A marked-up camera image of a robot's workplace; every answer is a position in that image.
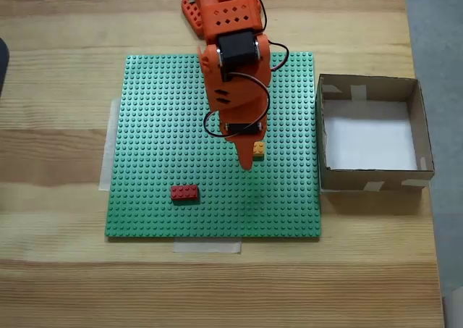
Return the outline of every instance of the wire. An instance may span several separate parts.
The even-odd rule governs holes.
[[[262,30],[260,30],[258,33],[263,33],[267,28],[267,12],[266,12],[266,7],[263,5],[262,0],[259,0],[259,2],[260,2],[260,8],[262,8],[262,13],[263,13],[263,17],[265,21],[264,21]]]
[[[263,17],[264,17],[264,20],[265,20],[265,21],[264,21],[264,24],[263,24],[263,29],[260,30],[257,34],[262,33],[263,31],[265,31],[265,29],[267,28],[267,21],[268,21],[268,20],[267,20],[267,11],[266,11],[266,7],[264,6],[262,0],[259,0],[259,2],[260,2],[260,8],[262,8]],[[274,46],[280,46],[280,47],[282,47],[282,48],[284,48],[284,49],[286,50],[286,55],[285,55],[283,61],[282,61],[281,63],[279,63],[278,65],[276,65],[275,67],[272,67],[272,68],[271,68],[271,71],[272,71],[272,72],[275,72],[275,71],[278,71],[279,69],[281,69],[281,68],[286,64],[286,62],[288,61],[288,58],[289,58],[289,49],[288,49],[288,47],[286,47],[286,46],[285,46],[284,44],[282,44],[282,43],[272,42],[272,41],[270,41],[270,40],[268,40],[268,42],[269,42],[270,44],[273,44]]]
[[[242,73],[242,72],[229,72],[227,74],[228,76],[236,76],[236,77],[241,77],[241,78],[244,78],[246,80],[250,80],[254,83],[256,83],[257,85],[259,85],[267,94],[267,107],[266,107],[266,110],[254,121],[252,122],[251,124],[247,125],[246,127],[243,127],[240,131],[237,131],[233,134],[215,134],[215,133],[212,133],[208,127],[207,127],[207,123],[208,123],[208,120],[209,118],[211,118],[211,116],[217,112],[217,111],[212,111],[212,112],[208,112],[206,114],[206,116],[204,117],[204,120],[203,120],[203,127],[204,127],[204,130],[210,135],[210,136],[213,136],[215,138],[230,138],[231,136],[236,136],[236,135],[239,135],[241,133],[243,133],[246,129],[249,129],[250,127],[256,125],[257,123],[259,123],[262,118],[264,118],[267,113],[268,113],[268,110],[270,109],[270,92],[268,91],[267,87],[265,84],[263,84],[262,82],[260,82],[256,77],[254,76],[251,76],[251,75],[248,75],[247,73]]]
[[[289,49],[288,49],[288,47],[286,47],[286,46],[285,46],[284,44],[282,44],[282,43],[272,42],[272,41],[270,41],[270,40],[268,40],[268,42],[269,42],[270,44],[273,44],[274,46],[280,46],[280,47],[282,47],[282,48],[284,48],[284,49],[286,50],[286,55],[284,56],[283,61],[280,62],[278,65],[276,65],[276,66],[270,68],[270,71],[275,72],[275,71],[278,71],[279,69],[281,69],[281,68],[286,64],[286,62],[288,61],[288,58],[289,58]]]

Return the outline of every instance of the wood grain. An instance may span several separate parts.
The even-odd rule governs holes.
[[[404,0],[264,0],[317,73],[413,77]],[[128,54],[195,53],[179,0],[0,0],[0,327],[442,327],[429,191],[322,195],[320,240],[106,240]]]
[[[9,261],[0,266],[0,312],[11,327],[440,324],[438,315],[429,314],[435,311],[429,297],[438,288],[430,281],[432,269],[423,263],[403,267]]]
[[[0,0],[0,128],[104,129],[128,54],[195,53],[180,0]],[[404,0],[266,0],[268,36],[316,72],[413,77]]]

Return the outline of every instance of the open cardboard box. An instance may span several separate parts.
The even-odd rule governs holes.
[[[421,190],[434,175],[416,79],[320,75],[317,137],[324,190]]]

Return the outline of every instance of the robotic arm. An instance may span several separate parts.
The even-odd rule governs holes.
[[[204,52],[198,49],[211,109],[204,118],[205,131],[233,142],[239,163],[249,170],[254,142],[262,140],[267,130],[271,72],[283,66],[289,52],[263,34],[267,18],[261,0],[182,0],[182,11],[207,43]],[[285,60],[274,68],[270,44],[286,49]],[[214,112],[219,114],[221,134],[207,128]]]

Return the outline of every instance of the gray floor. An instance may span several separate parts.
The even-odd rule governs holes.
[[[463,285],[463,0],[407,5],[436,166],[431,198],[441,289],[448,295]]]

